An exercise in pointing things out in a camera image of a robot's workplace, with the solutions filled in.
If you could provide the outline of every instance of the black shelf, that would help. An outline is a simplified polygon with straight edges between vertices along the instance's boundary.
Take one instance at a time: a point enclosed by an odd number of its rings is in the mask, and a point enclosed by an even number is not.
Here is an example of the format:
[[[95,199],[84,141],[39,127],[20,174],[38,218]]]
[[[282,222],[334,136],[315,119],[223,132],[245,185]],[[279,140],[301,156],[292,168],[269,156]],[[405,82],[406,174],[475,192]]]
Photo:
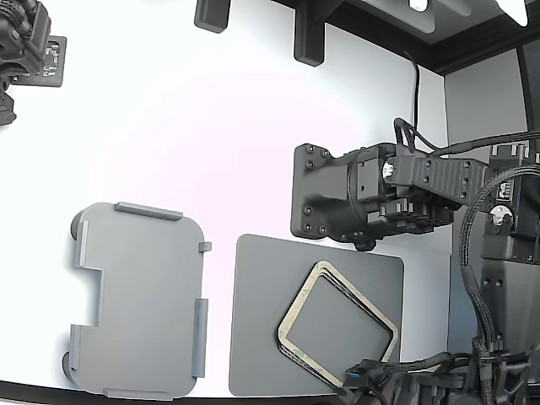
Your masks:
[[[441,75],[540,39],[540,2],[527,4],[529,25],[525,28],[502,14],[431,45],[343,0],[273,1],[296,11],[294,58],[311,66],[324,62],[325,23],[397,55],[404,57],[408,52],[420,66]],[[230,0],[197,0],[195,25],[222,32],[229,12]]]

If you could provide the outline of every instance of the white backdrop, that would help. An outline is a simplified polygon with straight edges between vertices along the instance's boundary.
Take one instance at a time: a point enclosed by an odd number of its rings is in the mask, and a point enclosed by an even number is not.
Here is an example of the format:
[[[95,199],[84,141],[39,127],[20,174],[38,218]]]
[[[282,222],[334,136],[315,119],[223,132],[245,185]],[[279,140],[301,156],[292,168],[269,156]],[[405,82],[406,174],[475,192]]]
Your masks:
[[[233,0],[215,35],[194,26],[195,3],[46,0],[68,37],[64,86],[10,88],[19,119],[0,130],[0,380],[73,388],[60,360],[70,324],[95,324],[97,278],[72,269],[69,225],[125,201],[182,211],[213,242],[207,378],[191,396],[229,397],[235,243],[293,239],[294,148],[338,156],[410,119],[409,61],[327,26],[327,59],[308,67],[292,58],[293,10]],[[420,90],[419,129],[443,145],[443,78],[423,70]],[[405,262],[403,360],[446,349],[450,251],[450,229],[378,248]]]

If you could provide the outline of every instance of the gray plastic lid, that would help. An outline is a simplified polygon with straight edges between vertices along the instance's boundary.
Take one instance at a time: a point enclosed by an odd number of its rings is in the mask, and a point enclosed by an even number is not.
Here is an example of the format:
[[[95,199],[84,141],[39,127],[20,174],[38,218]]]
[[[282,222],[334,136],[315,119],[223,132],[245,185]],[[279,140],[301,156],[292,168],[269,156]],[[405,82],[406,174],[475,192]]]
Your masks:
[[[73,220],[75,267],[101,272],[97,327],[72,325],[62,366],[81,389],[172,400],[204,377],[211,245],[182,213],[100,202]]]

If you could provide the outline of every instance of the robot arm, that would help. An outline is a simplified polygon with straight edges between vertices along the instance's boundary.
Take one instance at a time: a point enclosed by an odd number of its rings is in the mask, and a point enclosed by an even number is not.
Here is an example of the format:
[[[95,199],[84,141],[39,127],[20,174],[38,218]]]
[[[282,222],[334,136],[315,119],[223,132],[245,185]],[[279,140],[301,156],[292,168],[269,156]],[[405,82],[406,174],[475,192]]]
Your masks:
[[[441,156],[539,138],[540,132],[484,138],[428,154],[415,148],[418,133],[411,126],[396,120],[395,127],[396,144],[361,148],[340,158],[309,144],[295,150],[292,233],[352,242],[359,251],[370,251],[387,236],[424,234],[451,224],[453,213],[467,206],[460,264],[477,314],[478,336],[472,354],[440,354],[410,364],[365,360],[348,370],[346,402],[522,405],[527,383],[540,377],[540,321],[534,310],[540,305],[540,154],[524,145],[498,146],[489,165]],[[468,262],[468,239],[478,211],[489,213],[482,283]],[[435,365],[435,373],[409,374]],[[468,366],[466,374],[453,372],[463,366]],[[375,397],[364,395],[368,392]]]
[[[62,44],[50,42],[50,33],[51,19],[41,2],[0,0],[0,126],[17,118],[6,93],[10,84],[62,85],[65,38],[58,38]]]

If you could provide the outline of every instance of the cable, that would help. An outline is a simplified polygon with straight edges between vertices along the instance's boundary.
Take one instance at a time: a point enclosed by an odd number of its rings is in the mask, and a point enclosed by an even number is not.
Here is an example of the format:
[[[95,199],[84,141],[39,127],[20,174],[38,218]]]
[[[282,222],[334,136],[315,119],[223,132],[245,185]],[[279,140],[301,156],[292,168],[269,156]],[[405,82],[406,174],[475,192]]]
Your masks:
[[[414,137],[419,138],[428,148],[433,150],[440,149],[424,138],[424,136],[418,132],[416,128],[402,118],[396,118],[394,120],[394,131],[396,132],[396,141],[400,144],[403,144],[403,134],[405,134],[407,137],[408,147],[411,152],[414,152],[415,150]]]
[[[441,365],[449,360],[453,360],[461,357],[460,354],[457,356],[455,354],[449,354],[447,352],[442,352],[436,354],[435,356],[429,357],[428,359],[411,361],[408,363],[386,363],[383,367],[385,373],[403,373],[409,371],[421,371],[427,370],[436,365]]]
[[[411,56],[410,53],[408,53],[407,51],[405,51],[401,47],[399,47],[399,48],[401,49],[401,52],[403,53],[403,55],[405,55],[408,58],[408,60],[411,61],[411,63],[413,64],[413,67],[414,67],[413,125],[411,126],[408,122],[406,122],[402,118],[396,118],[396,120],[394,120],[394,126],[396,126],[396,121],[399,120],[399,121],[402,122],[401,125],[399,125],[399,127],[401,127],[403,132],[405,132],[406,134],[412,133],[415,137],[420,139],[430,149],[433,149],[433,150],[440,149],[440,148],[437,148],[435,145],[433,145],[430,141],[428,141],[418,131],[418,129],[419,129],[420,67],[416,63],[416,61],[414,60],[414,58]],[[414,148],[414,142],[412,142],[412,144],[409,142],[408,146],[409,146],[409,148]]]
[[[411,54],[402,49],[403,54],[414,66],[414,97],[413,97],[413,128],[419,127],[419,93],[420,93],[420,67],[411,57]]]
[[[373,395],[375,395],[375,398],[379,400],[381,405],[388,405],[388,401],[386,400],[385,396],[382,395],[382,393],[375,387],[375,383],[373,382],[373,379],[368,376],[368,388],[371,392],[373,392]]]
[[[462,154],[469,150],[483,148],[485,146],[499,145],[501,143],[528,141],[540,138],[540,131],[516,132],[506,135],[497,135],[494,137],[486,137],[475,139],[474,141],[454,143],[446,148],[438,148],[432,152],[431,156],[443,156],[446,154]]]

